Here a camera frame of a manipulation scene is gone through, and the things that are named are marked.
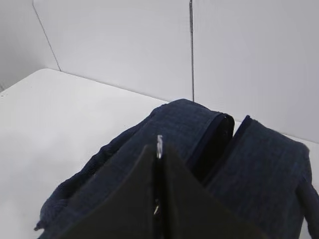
bag strap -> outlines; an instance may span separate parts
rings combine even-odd
[[[319,195],[305,177],[302,178],[296,193],[305,210],[309,234],[312,239],[319,239]]]

blue textured fabric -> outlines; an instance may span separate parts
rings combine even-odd
[[[311,180],[309,150],[249,117],[243,124],[207,190],[269,238],[298,239],[304,212],[296,189],[304,176]]]
[[[45,231],[40,238],[56,238],[103,203],[129,174],[143,147],[146,144],[156,145],[158,134],[166,143],[173,145],[187,162],[206,129],[220,115],[188,100],[178,100],[157,108],[138,126],[103,147],[78,175],[55,190],[41,210],[39,227],[45,227]],[[47,217],[57,205],[57,199],[65,200],[65,188],[68,184],[72,186],[74,181],[79,181],[78,187],[67,190],[67,206],[62,205],[59,212]]]
[[[305,210],[309,234],[313,239],[319,239],[319,196],[311,182],[305,177],[298,185],[297,196]]]

white wall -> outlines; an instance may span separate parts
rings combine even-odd
[[[195,101],[319,142],[319,1],[193,5]]]
[[[192,99],[189,0],[35,0],[61,71]]]
[[[0,0],[0,85],[10,87],[41,68],[58,70],[32,0]]]

white table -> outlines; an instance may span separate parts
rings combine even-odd
[[[34,239],[41,205],[101,146],[166,102],[58,71],[0,93],[0,238]]]

navy blue bag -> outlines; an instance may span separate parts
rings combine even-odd
[[[57,187],[41,209],[40,238],[57,238],[101,205],[161,134],[214,198],[270,239],[297,239],[304,216],[319,239],[319,197],[307,147],[250,117],[232,138],[233,127],[229,115],[187,100],[155,109]]]

